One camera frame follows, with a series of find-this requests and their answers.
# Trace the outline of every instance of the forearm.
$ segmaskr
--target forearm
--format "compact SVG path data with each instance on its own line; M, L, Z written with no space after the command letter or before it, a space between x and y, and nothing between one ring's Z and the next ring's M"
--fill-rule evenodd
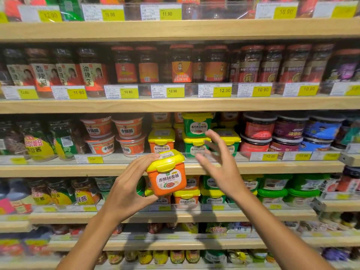
M100 210L91 218L73 249L61 260L56 270L94 269L116 226L117 224L108 220Z
M234 200L283 270L334 269L280 222L252 193L246 192Z

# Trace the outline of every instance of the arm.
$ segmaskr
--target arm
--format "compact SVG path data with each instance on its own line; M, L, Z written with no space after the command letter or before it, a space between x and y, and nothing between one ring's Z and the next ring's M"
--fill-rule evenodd
M94 269L101 251L116 226L158 199L155 195L141 197L136 192L140 177L158 158L158 154L142 156L131 162L124 173L116 178L105 204L91 218L80 239L61 260L56 270Z
M242 209L280 267L284 270L334 270L326 260L280 222L246 188L235 159L220 136L212 130L208 130L206 135L217 143L217 146L209 142L207 145L217 151L218 155L208 150L206 153L221 166L214 166L200 154L196 154L196 159L215 179L219 188Z

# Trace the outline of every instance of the person's right hand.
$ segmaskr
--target person's right hand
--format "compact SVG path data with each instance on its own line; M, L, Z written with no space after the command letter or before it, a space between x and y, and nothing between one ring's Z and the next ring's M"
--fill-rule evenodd
M205 150L205 154L212 156L221 166L216 167L205 156L197 153L195 158L200 165L214 178L220 190L232 199L236 195L249 191L241 178L235 158L227 148L225 141L213 130L208 130L205 134L217 144L205 141L206 145L218 152L218 155L211 153L209 150Z

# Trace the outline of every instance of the jar with red label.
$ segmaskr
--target jar with red label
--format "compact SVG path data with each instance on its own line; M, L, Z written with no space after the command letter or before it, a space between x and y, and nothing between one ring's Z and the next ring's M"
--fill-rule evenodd
M275 82L278 77L280 62L283 58L285 45L268 45L260 64L258 82Z
M244 112L245 136L266 140L272 137L277 116L268 112Z
M205 47L205 82L222 82L226 78L227 46L209 45Z
M171 74L173 83L193 81L193 60L191 58L194 45L171 45Z
M195 48L193 50L193 82L201 83L204 81L204 50Z
M345 166L340 182L336 188L341 192L355 192L360 186L360 167Z
M139 53L139 74L141 83L158 83L159 66L157 48L153 46L139 46L136 48Z
M300 112L279 112L274 127L274 135L286 139L300 139L309 116Z
M273 136L269 146L269 151L279 152L279 159L282 159L284 152L297 152L302 140L302 137L299 139L285 139Z
M116 76L118 83L137 83L137 69L134 62L134 49L130 46L113 46Z
M272 138L261 140L253 139L240 134L240 153L245 157L251 157L251 153L267 152Z
M35 85L35 74L20 49L5 48L5 62L15 86Z
M40 98L53 99L51 85L62 85L55 60L46 49L26 48L28 62L35 74L35 86Z
M279 82L299 82L304 71L311 45L289 45L286 48Z
M246 45L241 47L238 82L257 81L263 49L263 45Z
M84 85L80 64L75 62L72 51L67 48L56 48L53 52L61 84Z
M241 49L231 52L229 82L238 82Z
M77 53L80 57L80 68L89 98L105 97L104 85L109 84L107 68L101 62L96 49L81 47Z
M301 81L321 81L333 48L334 44L332 43L322 43L313 46L310 58L306 61Z

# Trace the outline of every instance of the hand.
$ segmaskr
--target hand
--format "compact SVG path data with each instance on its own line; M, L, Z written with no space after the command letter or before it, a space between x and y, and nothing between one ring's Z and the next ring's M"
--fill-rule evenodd
M211 153L207 149L205 150L205 154L213 157L221 166L214 166L205 156L197 153L195 154L195 158L199 161L200 165L214 178L220 190L232 199L234 199L236 195L249 191L241 178L235 158L227 148L225 141L213 130L208 130L205 134L217 143L217 145L215 145L214 143L205 141L205 144L218 152L218 155Z
M132 161L124 173L116 178L105 204L101 208L104 218L117 226L144 207L159 199L155 195L141 197L136 192L137 182L147 167L159 158L159 154L148 154Z

